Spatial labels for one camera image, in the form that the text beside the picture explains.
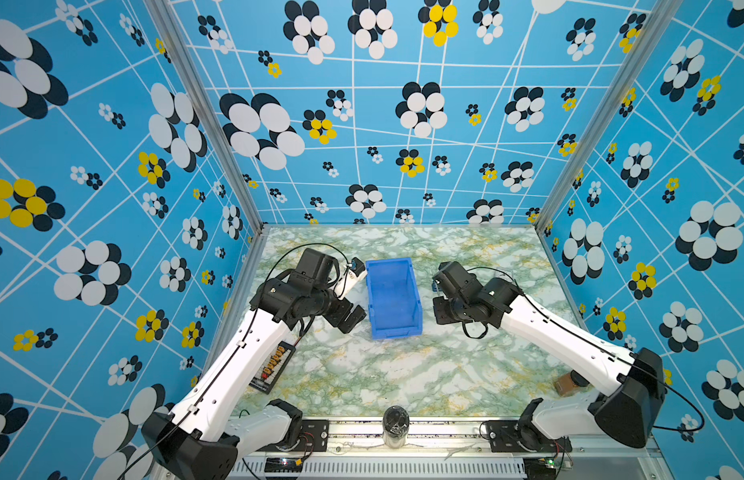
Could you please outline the aluminium frame post left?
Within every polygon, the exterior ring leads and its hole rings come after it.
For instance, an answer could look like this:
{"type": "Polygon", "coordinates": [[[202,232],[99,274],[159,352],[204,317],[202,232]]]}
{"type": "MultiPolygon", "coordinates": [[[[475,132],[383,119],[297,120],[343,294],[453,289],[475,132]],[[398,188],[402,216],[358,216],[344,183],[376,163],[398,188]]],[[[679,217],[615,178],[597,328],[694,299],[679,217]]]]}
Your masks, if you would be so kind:
{"type": "Polygon", "coordinates": [[[173,18],[171,7],[167,1],[148,0],[145,4],[162,40],[170,51],[175,69],[193,102],[211,146],[217,153],[222,169],[241,202],[246,218],[254,231],[254,236],[257,237],[263,231],[263,220],[254,200],[247,191],[243,173],[234,158],[234,153],[226,140],[223,128],[216,118],[211,100],[193,63],[191,52],[182,41],[180,24],[173,18]]]}

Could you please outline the aluminium front rail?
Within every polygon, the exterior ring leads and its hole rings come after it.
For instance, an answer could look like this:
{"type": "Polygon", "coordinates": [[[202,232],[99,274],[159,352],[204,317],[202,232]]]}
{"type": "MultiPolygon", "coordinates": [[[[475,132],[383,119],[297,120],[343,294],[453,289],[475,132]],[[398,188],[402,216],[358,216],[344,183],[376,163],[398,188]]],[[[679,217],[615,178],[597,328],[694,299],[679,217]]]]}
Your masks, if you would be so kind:
{"type": "Polygon", "coordinates": [[[413,417],[394,439],[379,417],[306,418],[289,446],[260,445],[194,479],[670,479],[656,442],[582,435],[528,451],[508,418],[413,417]]]}

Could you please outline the blue plastic bin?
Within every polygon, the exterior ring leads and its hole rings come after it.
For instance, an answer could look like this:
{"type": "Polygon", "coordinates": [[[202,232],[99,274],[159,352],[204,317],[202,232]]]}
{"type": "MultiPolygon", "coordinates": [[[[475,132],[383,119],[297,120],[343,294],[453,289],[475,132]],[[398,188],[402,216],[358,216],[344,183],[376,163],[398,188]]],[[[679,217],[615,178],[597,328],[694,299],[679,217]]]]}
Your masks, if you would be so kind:
{"type": "Polygon", "coordinates": [[[366,271],[372,338],[420,336],[423,307],[412,259],[371,260],[366,271]]]}

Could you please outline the aluminium frame post right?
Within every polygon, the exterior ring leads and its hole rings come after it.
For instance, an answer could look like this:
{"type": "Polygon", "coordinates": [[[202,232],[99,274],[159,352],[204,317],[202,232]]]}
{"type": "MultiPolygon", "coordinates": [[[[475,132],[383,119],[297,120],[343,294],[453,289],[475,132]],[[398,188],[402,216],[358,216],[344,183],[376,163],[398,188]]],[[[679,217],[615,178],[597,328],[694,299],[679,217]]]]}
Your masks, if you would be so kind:
{"type": "Polygon", "coordinates": [[[539,235],[564,203],[565,195],[579,171],[584,167],[593,149],[609,126],[624,94],[633,86],[646,62],[655,51],[671,20],[682,5],[682,0],[657,1],[650,12],[646,27],[631,52],[626,56],[604,98],[589,121],[577,150],[568,161],[542,207],[535,224],[539,235]]]}

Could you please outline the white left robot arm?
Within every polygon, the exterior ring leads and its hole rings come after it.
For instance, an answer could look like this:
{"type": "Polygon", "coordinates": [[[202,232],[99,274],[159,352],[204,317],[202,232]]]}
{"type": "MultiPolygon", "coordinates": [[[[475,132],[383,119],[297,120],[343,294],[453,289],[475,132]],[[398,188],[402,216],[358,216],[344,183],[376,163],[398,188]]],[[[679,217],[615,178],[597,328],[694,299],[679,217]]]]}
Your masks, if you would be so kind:
{"type": "Polygon", "coordinates": [[[142,434],[156,463],[154,479],[225,479],[236,463],[273,445],[291,448],[302,436],[302,411],[272,400],[237,424],[229,422],[240,397],[283,341],[304,336],[323,317],[342,333],[365,318],[347,294],[365,278],[357,257],[302,247],[294,268],[270,271],[258,287],[240,325],[199,383],[167,414],[154,413],[142,434]]]}

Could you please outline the black abacus tray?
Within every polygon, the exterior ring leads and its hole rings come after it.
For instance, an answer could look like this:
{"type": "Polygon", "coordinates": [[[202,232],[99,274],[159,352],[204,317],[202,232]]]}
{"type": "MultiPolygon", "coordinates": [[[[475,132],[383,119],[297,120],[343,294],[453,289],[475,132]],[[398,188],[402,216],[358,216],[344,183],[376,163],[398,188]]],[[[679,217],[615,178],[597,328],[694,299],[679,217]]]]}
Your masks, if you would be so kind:
{"type": "Polygon", "coordinates": [[[286,366],[296,352],[291,343],[281,341],[276,349],[266,358],[260,370],[250,382],[250,386],[264,394],[270,394],[280,379],[286,366]]]}

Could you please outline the brown small box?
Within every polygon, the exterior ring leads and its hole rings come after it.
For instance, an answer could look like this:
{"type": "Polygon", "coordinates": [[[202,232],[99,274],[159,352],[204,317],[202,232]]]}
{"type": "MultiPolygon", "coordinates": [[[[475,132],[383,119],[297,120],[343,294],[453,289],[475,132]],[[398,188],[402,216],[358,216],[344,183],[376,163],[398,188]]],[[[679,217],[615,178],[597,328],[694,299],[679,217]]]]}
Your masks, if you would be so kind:
{"type": "Polygon", "coordinates": [[[572,377],[572,371],[563,374],[554,382],[554,388],[561,397],[566,397],[576,393],[579,385],[572,377]]]}

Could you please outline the aluminium frame post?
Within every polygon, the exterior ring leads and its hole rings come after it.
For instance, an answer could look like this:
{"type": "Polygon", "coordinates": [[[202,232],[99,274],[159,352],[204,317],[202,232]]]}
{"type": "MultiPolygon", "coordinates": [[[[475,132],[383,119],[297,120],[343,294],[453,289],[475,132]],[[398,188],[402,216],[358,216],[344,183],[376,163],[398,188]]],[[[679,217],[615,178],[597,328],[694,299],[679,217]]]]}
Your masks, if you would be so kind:
{"type": "Polygon", "coordinates": [[[584,167],[593,149],[609,126],[624,94],[633,86],[646,62],[655,51],[671,20],[682,5],[682,0],[657,1],[650,12],[646,27],[631,52],[626,56],[604,98],[589,121],[577,150],[568,161],[542,207],[535,224],[539,235],[564,203],[565,195],[579,171],[584,167]]]}
{"type": "Polygon", "coordinates": [[[145,4],[162,40],[170,51],[175,69],[193,102],[211,146],[217,153],[222,169],[241,202],[246,218],[254,231],[254,236],[257,237],[263,231],[263,220],[254,200],[247,191],[243,173],[234,158],[234,153],[226,140],[223,128],[216,118],[211,100],[193,63],[191,52],[182,41],[180,24],[173,18],[171,7],[167,1],[148,0],[145,4]]]}

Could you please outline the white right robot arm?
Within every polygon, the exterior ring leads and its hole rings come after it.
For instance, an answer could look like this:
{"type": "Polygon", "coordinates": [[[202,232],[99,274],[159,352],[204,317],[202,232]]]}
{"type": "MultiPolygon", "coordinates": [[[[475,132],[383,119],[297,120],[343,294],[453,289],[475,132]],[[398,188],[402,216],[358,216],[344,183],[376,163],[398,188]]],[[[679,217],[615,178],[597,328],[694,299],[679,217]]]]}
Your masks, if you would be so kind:
{"type": "Polygon", "coordinates": [[[441,263],[433,280],[442,293],[433,301],[439,324],[503,329],[537,345],[592,386],[587,395],[531,400],[515,427],[524,449],[598,434],[627,447],[647,445],[667,392],[659,355],[601,340],[544,308],[514,281],[495,277],[481,283],[456,261],[441,263]]]}

